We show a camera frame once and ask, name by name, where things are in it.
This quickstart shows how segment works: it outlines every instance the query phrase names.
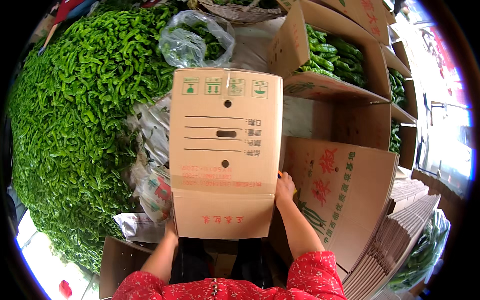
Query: white paper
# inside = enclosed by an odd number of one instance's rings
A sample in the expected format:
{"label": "white paper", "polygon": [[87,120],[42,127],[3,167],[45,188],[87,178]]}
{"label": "white paper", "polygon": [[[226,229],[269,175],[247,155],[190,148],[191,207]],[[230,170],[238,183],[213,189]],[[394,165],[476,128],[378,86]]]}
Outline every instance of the white paper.
{"label": "white paper", "polygon": [[165,235],[165,224],[152,221],[147,214],[123,213],[113,217],[128,241],[158,244]]}

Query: box of green peppers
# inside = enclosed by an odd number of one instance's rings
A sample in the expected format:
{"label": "box of green peppers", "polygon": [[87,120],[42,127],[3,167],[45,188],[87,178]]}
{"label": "box of green peppers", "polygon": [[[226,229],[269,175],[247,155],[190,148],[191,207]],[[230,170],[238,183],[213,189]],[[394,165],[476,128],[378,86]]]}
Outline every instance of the box of green peppers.
{"label": "box of green peppers", "polygon": [[284,78],[286,95],[389,102],[390,83],[380,44],[361,26],[327,7],[296,1],[268,54],[268,67]]}

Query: pile of green peppers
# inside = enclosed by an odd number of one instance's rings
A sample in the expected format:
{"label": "pile of green peppers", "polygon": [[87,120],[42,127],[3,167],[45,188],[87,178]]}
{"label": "pile of green peppers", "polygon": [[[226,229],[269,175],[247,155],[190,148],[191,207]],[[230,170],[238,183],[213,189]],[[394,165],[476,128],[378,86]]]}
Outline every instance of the pile of green peppers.
{"label": "pile of green peppers", "polygon": [[193,32],[204,40],[205,44],[207,45],[204,60],[217,60],[225,53],[225,49],[223,49],[222,44],[220,44],[218,39],[208,31],[207,24],[204,22],[198,22],[193,27],[187,24],[182,24],[181,26],[170,28],[169,32],[171,33],[176,29],[183,29]]}
{"label": "pile of green peppers", "polygon": [[125,119],[135,102],[154,103],[173,71],[156,54],[175,6],[99,10],[30,52],[9,96],[13,186],[56,252],[100,272],[113,216],[132,209],[122,180],[136,157]]}
{"label": "pile of green peppers", "polygon": [[392,90],[392,102],[404,107],[406,102],[405,99],[405,88],[403,83],[405,78],[397,70],[388,68],[388,75],[390,78],[390,88]]}
{"label": "pile of green peppers", "polygon": [[[242,6],[249,6],[253,0],[213,0],[216,5],[237,4]],[[276,0],[261,0],[257,7],[263,9],[277,8],[278,2]]]}
{"label": "pile of green peppers", "polygon": [[296,72],[312,71],[338,80],[365,87],[361,62],[363,55],[355,46],[336,36],[314,30],[306,25],[310,60]]}
{"label": "pile of green peppers", "polygon": [[402,140],[398,137],[398,132],[400,131],[400,124],[392,121],[392,132],[390,133],[390,146],[388,151],[400,154],[400,146],[402,145]]}

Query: open cardboard box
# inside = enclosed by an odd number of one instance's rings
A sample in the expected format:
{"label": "open cardboard box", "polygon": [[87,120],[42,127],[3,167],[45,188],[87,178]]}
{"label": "open cardboard box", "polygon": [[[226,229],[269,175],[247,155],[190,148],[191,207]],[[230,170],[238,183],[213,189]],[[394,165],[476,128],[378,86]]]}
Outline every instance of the open cardboard box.
{"label": "open cardboard box", "polygon": [[[305,24],[341,37],[359,48],[365,58],[362,66],[368,80],[367,89],[313,72],[292,75],[310,59]],[[268,67],[272,73],[284,78],[284,94],[288,96],[307,99],[328,96],[332,100],[348,97],[369,102],[371,98],[380,102],[390,99],[388,70],[379,42],[355,22],[307,0],[292,4],[285,23],[270,45]]]}
{"label": "open cardboard box", "polygon": [[[380,0],[312,1],[347,16],[367,30],[379,42],[388,44],[387,19],[382,12],[384,8],[382,8],[383,5]],[[288,12],[296,0],[277,0],[277,2]]]}
{"label": "open cardboard box", "polygon": [[275,75],[216,68],[175,71],[170,174],[179,236],[268,236],[282,100],[282,78]]}

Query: plastic sheet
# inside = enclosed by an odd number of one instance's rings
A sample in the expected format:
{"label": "plastic sheet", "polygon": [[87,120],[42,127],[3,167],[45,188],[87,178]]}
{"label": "plastic sheet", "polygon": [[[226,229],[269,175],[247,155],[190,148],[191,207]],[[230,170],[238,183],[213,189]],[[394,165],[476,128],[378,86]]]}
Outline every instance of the plastic sheet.
{"label": "plastic sheet", "polygon": [[389,288],[400,293],[416,286],[423,279],[428,282],[433,268],[442,256],[449,232],[450,222],[443,210],[434,210],[410,256],[388,283]]}

